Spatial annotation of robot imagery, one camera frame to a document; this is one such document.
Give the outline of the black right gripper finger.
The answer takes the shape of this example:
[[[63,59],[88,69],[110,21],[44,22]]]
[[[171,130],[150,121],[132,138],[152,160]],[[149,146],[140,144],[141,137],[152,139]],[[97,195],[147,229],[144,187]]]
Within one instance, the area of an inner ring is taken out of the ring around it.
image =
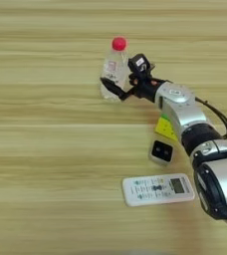
[[[108,91],[116,95],[121,101],[125,101],[127,98],[129,98],[134,91],[134,89],[130,89],[129,91],[125,92],[123,89],[118,87],[113,81],[109,80],[108,78],[101,78],[101,82]]]

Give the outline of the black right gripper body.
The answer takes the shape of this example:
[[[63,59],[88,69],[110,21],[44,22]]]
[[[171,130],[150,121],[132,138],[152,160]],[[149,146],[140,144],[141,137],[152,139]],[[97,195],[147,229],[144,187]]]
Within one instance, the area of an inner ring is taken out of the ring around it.
[[[159,87],[165,83],[165,80],[154,78],[152,75],[140,79],[135,74],[129,75],[129,83],[133,87],[133,94],[139,99],[147,99],[150,102],[155,101],[155,95]]]

